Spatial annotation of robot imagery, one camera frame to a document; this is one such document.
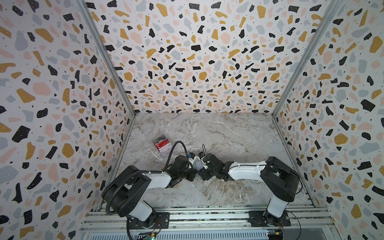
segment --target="mounting plate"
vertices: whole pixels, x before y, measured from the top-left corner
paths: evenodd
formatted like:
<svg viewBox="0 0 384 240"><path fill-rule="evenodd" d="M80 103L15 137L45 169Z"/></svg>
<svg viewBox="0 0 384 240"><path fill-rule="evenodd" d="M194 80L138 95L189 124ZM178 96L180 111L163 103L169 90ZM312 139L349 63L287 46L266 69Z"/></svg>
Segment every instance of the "mounting plate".
<svg viewBox="0 0 384 240"><path fill-rule="evenodd" d="M169 212L156 212L155 217L155 223L156 223L156 229L167 229L169 226ZM130 224L129 229L146 229L143 228L138 222L137 218L135 218Z"/></svg>
<svg viewBox="0 0 384 240"><path fill-rule="evenodd" d="M251 223L252 227L266 227L266 226L270 226L270 225L273 225L275 227L281 227L281 221L283 221L284 226L289 227L291 225L291 221L289 221L289 218L287 219L288 214L285 210L284 210L283 214L281 215L281 217L278 218L278 219L280 219L280 221L275 222L273 224L270 223L270 225L268 225L265 222L265 218L263 216L264 211L249 211L248 213L249 213L248 222Z"/></svg>

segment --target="back wall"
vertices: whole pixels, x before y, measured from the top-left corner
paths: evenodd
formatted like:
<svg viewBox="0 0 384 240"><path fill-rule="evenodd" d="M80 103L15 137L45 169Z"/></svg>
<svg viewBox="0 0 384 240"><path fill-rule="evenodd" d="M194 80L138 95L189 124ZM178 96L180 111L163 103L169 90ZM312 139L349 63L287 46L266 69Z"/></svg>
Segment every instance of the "back wall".
<svg viewBox="0 0 384 240"><path fill-rule="evenodd" d="M270 112L330 1L91 0L136 112Z"/></svg>

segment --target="gray marble surface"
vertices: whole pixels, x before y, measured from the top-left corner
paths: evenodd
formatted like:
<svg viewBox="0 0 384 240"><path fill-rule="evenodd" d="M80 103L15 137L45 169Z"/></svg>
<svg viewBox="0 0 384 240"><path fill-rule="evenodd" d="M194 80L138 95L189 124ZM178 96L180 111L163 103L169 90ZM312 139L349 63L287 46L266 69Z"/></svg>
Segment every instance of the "gray marble surface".
<svg viewBox="0 0 384 240"><path fill-rule="evenodd" d="M152 140L164 134L172 143L182 141L188 152L207 152L222 162L260 162L275 156L292 167L272 123L271 115L139 113L129 138L118 174L129 165L140 170L160 170L167 156L161 156ZM183 154L179 144L171 162ZM183 180L171 189L147 190L143 199L153 207L266 205L273 196L264 182L237 180L224 182L212 177L203 181ZM296 195L293 204L310 204L306 191Z"/></svg>

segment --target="pink speckle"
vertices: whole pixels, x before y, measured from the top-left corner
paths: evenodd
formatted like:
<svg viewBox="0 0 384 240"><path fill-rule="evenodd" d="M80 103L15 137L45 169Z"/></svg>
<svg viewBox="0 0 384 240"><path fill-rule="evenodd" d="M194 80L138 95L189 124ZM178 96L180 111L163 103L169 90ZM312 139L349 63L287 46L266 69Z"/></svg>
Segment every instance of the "pink speckle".
<svg viewBox="0 0 384 240"><path fill-rule="evenodd" d="M327 51L326 53L324 53L324 63L325 64L328 64L329 61L331 61L332 59L332 52L331 51Z"/></svg>
<svg viewBox="0 0 384 240"><path fill-rule="evenodd" d="M232 13L231 6L229 5L229 2L227 3L227 13L229 13L229 14Z"/></svg>
<svg viewBox="0 0 384 240"><path fill-rule="evenodd" d="M7 160L12 156L12 154L16 151L17 147L13 147L11 149L9 149L6 153L4 153L1 157L0 157L0 163L6 163Z"/></svg>
<svg viewBox="0 0 384 240"><path fill-rule="evenodd" d="M59 176L57 175L57 164L52 163L48 170L48 177L52 179L54 182L59 180Z"/></svg>
<svg viewBox="0 0 384 240"><path fill-rule="evenodd" d="M23 177L23 181L27 181L31 176L33 175L33 172L28 173L25 177Z"/></svg>
<svg viewBox="0 0 384 240"><path fill-rule="evenodd" d="M40 169L40 170L42 171L42 170L47 169L47 165L46 165L46 164L38 164L38 165L37 165L37 168Z"/></svg>
<svg viewBox="0 0 384 240"><path fill-rule="evenodd" d="M169 11L170 11L170 13L172 14L173 17L176 15L175 10L173 9L173 6L171 6L169 8Z"/></svg>
<svg viewBox="0 0 384 240"><path fill-rule="evenodd" d="M48 208L48 204L49 204L49 202L44 203L44 205L41 206L41 208L42 208L43 210L47 210L47 208Z"/></svg>
<svg viewBox="0 0 384 240"><path fill-rule="evenodd" d="M71 139L71 136L67 135L67 134L63 134L63 136L61 137L61 141L66 141L66 140L70 140Z"/></svg>
<svg viewBox="0 0 384 240"><path fill-rule="evenodd" d="M48 137L54 137L54 136L55 136L55 135L53 134L53 127L52 127L51 124L47 124L47 125L45 125L44 133L45 133Z"/></svg>
<svg viewBox="0 0 384 240"><path fill-rule="evenodd" d="M102 13L105 13L105 7L102 4L99 5L99 8L101 9Z"/></svg>
<svg viewBox="0 0 384 240"><path fill-rule="evenodd" d="M45 151L43 149L40 149L39 150L39 159L40 160L43 160L44 159L44 156L45 156Z"/></svg>
<svg viewBox="0 0 384 240"><path fill-rule="evenodd" d="M75 66L79 65L79 60L78 59L71 59L71 63Z"/></svg>
<svg viewBox="0 0 384 240"><path fill-rule="evenodd" d="M32 56L30 55L29 52L25 52L24 53L24 58L27 59L27 60L30 60L30 59L32 59Z"/></svg>
<svg viewBox="0 0 384 240"><path fill-rule="evenodd" d="M228 33L223 33L221 34L220 39L223 41L224 44L228 44L231 39L231 35L229 35Z"/></svg>

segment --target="side wall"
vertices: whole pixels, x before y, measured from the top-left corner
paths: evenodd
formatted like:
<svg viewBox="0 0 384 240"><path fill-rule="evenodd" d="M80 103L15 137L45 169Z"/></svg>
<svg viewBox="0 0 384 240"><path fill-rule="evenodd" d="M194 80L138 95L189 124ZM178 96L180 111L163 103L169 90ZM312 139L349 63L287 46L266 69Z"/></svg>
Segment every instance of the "side wall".
<svg viewBox="0 0 384 240"><path fill-rule="evenodd" d="M70 0L0 5L0 239L76 239L128 131Z"/></svg>
<svg viewBox="0 0 384 240"><path fill-rule="evenodd" d="M270 112L330 1L89 0L136 112Z"/></svg>
<svg viewBox="0 0 384 240"><path fill-rule="evenodd" d="M344 239L384 238L383 4L342 4L276 113L317 203Z"/></svg>

